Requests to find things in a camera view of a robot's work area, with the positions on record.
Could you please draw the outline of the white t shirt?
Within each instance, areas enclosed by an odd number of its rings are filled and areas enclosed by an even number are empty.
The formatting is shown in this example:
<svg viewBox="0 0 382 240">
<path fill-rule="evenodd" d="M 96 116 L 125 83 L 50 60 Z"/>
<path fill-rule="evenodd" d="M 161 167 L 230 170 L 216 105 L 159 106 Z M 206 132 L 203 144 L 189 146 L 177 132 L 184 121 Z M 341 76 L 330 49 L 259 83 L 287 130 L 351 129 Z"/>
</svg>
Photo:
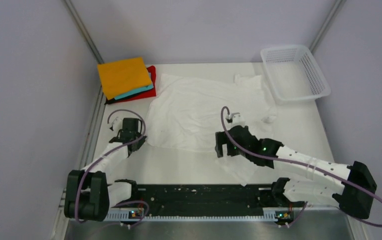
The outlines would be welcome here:
<svg viewBox="0 0 382 240">
<path fill-rule="evenodd" d="M 273 136 L 277 108 L 261 75 L 236 75 L 232 83 L 163 74 L 146 114 L 147 142 L 165 156 L 162 183 L 267 183 L 278 175 L 242 156 L 217 158 L 215 134 L 221 109 L 229 107 L 258 138 Z"/>
</svg>

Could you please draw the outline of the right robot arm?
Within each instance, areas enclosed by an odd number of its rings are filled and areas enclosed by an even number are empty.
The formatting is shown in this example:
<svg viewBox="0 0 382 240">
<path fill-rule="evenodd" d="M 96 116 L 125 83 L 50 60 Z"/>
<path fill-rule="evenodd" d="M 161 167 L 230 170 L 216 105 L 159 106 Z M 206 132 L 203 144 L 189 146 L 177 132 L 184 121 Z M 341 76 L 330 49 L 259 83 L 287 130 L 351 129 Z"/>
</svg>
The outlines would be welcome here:
<svg viewBox="0 0 382 240">
<path fill-rule="evenodd" d="M 258 139 L 247 126 L 240 125 L 215 133 L 215 152 L 219 158 L 240 155 L 256 166 L 304 177 L 280 177 L 272 183 L 272 200 L 278 206 L 309 202 L 337 207 L 362 220 L 370 217 L 374 198 L 367 192 L 374 194 L 377 184 L 368 167 L 359 161 L 346 165 L 310 157 L 280 141 Z"/>
</svg>

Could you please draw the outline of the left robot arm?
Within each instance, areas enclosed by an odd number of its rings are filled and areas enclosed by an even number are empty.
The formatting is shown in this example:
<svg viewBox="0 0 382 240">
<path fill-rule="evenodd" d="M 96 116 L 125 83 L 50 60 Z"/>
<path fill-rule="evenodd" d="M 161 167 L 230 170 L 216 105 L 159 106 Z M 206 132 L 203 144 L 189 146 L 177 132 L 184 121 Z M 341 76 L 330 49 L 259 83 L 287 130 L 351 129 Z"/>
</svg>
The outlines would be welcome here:
<svg viewBox="0 0 382 240">
<path fill-rule="evenodd" d="M 121 122 L 104 152 L 80 170 L 67 176 L 63 212 L 69 219 L 103 221 L 110 208 L 123 202 L 133 207 L 139 202 L 138 185 L 134 180 L 108 181 L 108 176 L 122 161 L 138 151 L 145 143 L 144 121 L 127 117 Z"/>
</svg>

